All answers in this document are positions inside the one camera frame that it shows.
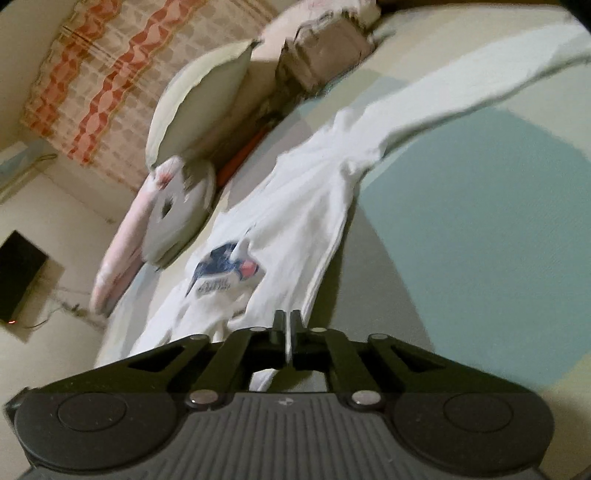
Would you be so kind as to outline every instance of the wall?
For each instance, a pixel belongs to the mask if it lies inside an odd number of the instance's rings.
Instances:
[[[46,151],[54,150],[47,145]],[[38,167],[62,190],[109,223],[119,224],[135,197],[127,187],[105,180],[95,171],[61,154],[55,161]]]
[[[77,0],[15,0],[0,12],[0,150],[20,138],[29,88]]]
[[[116,225],[33,171],[28,181],[0,203],[0,243],[17,229],[51,258],[19,317],[34,325],[54,307],[47,279],[88,292]],[[59,292],[71,304],[87,304],[88,295]],[[0,326],[0,404],[25,386],[41,386],[92,367],[102,331],[62,312],[37,330]],[[9,425],[0,420],[0,478],[16,478],[27,461]]]
[[[297,3],[297,0],[267,0],[278,12],[283,12]]]

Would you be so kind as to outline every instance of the orange patterned fabric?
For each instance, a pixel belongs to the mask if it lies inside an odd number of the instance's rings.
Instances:
[[[41,66],[22,123],[137,189],[170,79],[209,50],[257,37],[275,14],[264,0],[82,0]]]

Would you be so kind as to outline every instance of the black plastic mount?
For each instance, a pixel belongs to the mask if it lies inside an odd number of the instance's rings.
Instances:
[[[388,335],[351,342],[338,330],[305,329],[298,311],[287,320],[277,311],[272,328],[214,344],[193,335],[24,390],[5,412],[34,467],[109,472],[165,449],[189,417],[230,409],[254,372],[289,361],[324,373],[343,408],[379,415],[407,452],[443,472],[502,476],[539,465],[553,419],[533,392]]]

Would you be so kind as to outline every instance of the mattress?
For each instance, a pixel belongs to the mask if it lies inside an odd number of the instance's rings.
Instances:
[[[216,212],[240,202],[279,153],[340,108],[569,16],[549,7],[445,7],[386,19],[376,53],[273,130]],[[589,67],[572,67],[389,152],[359,186],[310,319],[354,340],[388,333],[540,392],[556,419],[543,463],[554,479],[591,458],[590,83]],[[99,363],[131,347],[211,224],[165,271],[145,267],[115,311]],[[273,386],[321,387],[289,373]]]

